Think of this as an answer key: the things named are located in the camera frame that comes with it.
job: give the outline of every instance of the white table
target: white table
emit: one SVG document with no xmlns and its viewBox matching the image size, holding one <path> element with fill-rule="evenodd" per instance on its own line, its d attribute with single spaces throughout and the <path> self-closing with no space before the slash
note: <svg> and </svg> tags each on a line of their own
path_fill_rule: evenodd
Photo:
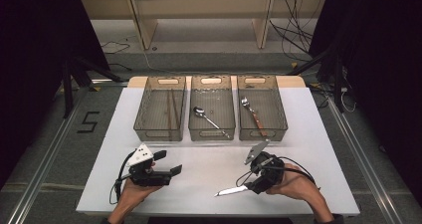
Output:
<svg viewBox="0 0 422 224">
<path fill-rule="evenodd" d="M 114 205 L 108 203 L 111 186 L 124 159 L 140 145 L 133 124 L 142 93 L 143 89 L 140 88 L 123 89 L 77 211 L 90 215 L 107 215 L 113 211 Z M 359 210 L 310 90 L 281 88 L 280 94 L 289 129 L 282 141 L 271 142 L 265 151 L 289 157 L 304 166 L 315 178 L 333 213 L 358 215 Z M 133 213 L 145 216 L 230 217 L 312 214 L 304 201 L 281 195 L 257 195 L 246 191 L 214 197 L 219 190 L 234 187 L 236 180 L 249 170 L 243 161 L 250 147 L 257 142 L 240 141 L 238 134 L 232 141 L 193 142 L 188 130 L 188 110 L 185 115 L 182 141 L 163 145 L 146 143 L 153 152 L 167 150 L 167 156 L 156 162 L 155 170 L 169 170 L 183 164 L 182 172 L 172 178 L 169 186 L 151 194 Z"/>
</svg>

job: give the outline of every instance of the knife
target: knife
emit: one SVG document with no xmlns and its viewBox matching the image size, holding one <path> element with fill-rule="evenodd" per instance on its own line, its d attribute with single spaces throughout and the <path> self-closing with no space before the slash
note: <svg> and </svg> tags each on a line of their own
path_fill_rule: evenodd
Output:
<svg viewBox="0 0 422 224">
<path fill-rule="evenodd" d="M 221 191 L 217 192 L 214 196 L 215 197 L 224 196 L 224 195 L 228 195 L 228 194 L 234 194 L 234 193 L 238 193 L 238 192 L 248 191 L 248 190 L 250 190 L 247 186 L 248 184 L 249 183 L 246 183 L 245 185 L 242 185 L 242 186 L 232 187 L 232 188 L 221 190 Z"/>
</svg>

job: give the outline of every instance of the metal spoon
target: metal spoon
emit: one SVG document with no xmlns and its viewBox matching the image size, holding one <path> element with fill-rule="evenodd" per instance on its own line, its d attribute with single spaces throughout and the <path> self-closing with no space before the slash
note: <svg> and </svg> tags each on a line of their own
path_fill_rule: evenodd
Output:
<svg viewBox="0 0 422 224">
<path fill-rule="evenodd" d="M 241 99 L 241 103 L 242 103 L 242 106 L 243 106 L 244 108 L 248 109 L 248 110 L 249 110 L 249 112 L 252 114 L 252 117 L 254 118 L 254 121 L 255 121 L 255 123 L 257 124 L 257 127 L 258 127 L 259 129 L 263 129 L 263 128 L 264 128 L 264 126 L 261 124 L 261 122 L 260 122 L 260 120 L 258 119 L 258 116 L 257 116 L 257 114 L 255 113 L 255 111 L 254 111 L 254 110 L 252 110 L 251 105 L 250 105 L 250 104 L 249 104 L 249 102 L 248 102 L 248 99 L 246 99 L 246 97 L 242 97 L 242 99 Z M 260 131 L 260 133 L 261 133 L 261 135 L 262 135 L 262 136 L 267 136 L 267 133 L 266 133 L 265 131 Z"/>
<path fill-rule="evenodd" d="M 205 115 L 205 110 L 203 108 L 200 107 L 194 107 L 193 108 L 193 112 L 195 113 L 195 115 L 199 116 L 199 117 L 204 117 L 205 119 L 207 119 L 207 121 L 209 121 L 213 126 L 215 126 L 216 128 L 220 129 L 220 127 L 215 124 L 215 122 L 213 122 L 211 119 L 209 119 L 207 117 L 207 115 Z M 230 138 L 230 135 L 225 132 L 224 130 L 221 131 L 224 135 L 227 136 L 227 138 Z"/>
</svg>

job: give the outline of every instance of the transparent storage bin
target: transparent storage bin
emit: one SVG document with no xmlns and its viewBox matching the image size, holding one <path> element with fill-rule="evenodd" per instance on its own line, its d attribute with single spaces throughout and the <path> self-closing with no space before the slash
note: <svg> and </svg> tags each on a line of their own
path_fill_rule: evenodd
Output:
<svg viewBox="0 0 422 224">
<path fill-rule="evenodd" d="M 281 141 L 288 123 L 275 76 L 238 76 L 239 139 Z M 249 102 L 252 112 L 242 105 Z"/>
<path fill-rule="evenodd" d="M 194 108 L 203 109 L 206 117 L 197 115 Z M 189 132 L 192 141 L 233 140 L 235 127 L 231 77 L 192 77 L 189 109 Z"/>
<path fill-rule="evenodd" d="M 134 123 L 142 141 L 181 141 L 185 77 L 148 77 Z"/>
</svg>

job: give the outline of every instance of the hand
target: hand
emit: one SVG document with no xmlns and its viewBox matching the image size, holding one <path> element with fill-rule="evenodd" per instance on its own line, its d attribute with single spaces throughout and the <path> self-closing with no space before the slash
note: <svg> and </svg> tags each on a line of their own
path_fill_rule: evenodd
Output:
<svg viewBox="0 0 422 224">
<path fill-rule="evenodd" d="M 123 192 L 118 200 L 118 204 L 125 204 L 130 206 L 132 209 L 141 203 L 149 194 L 160 189 L 162 186 L 147 186 L 142 187 L 134 184 L 130 178 L 128 178 L 124 184 Z"/>
<path fill-rule="evenodd" d="M 111 224 L 121 223 L 124 217 L 129 214 L 133 208 L 141 203 L 149 194 L 160 189 L 162 186 L 142 187 L 134 184 L 128 178 L 124 184 L 123 192 L 114 210 L 107 219 Z"/>
<path fill-rule="evenodd" d="M 286 163 L 285 168 L 301 170 L 298 166 L 290 163 Z M 304 200 L 313 210 L 317 222 L 329 222 L 334 219 L 316 185 L 299 173 L 285 171 L 281 176 L 281 182 L 272 186 L 266 192 L 271 195 L 281 194 Z"/>
</svg>

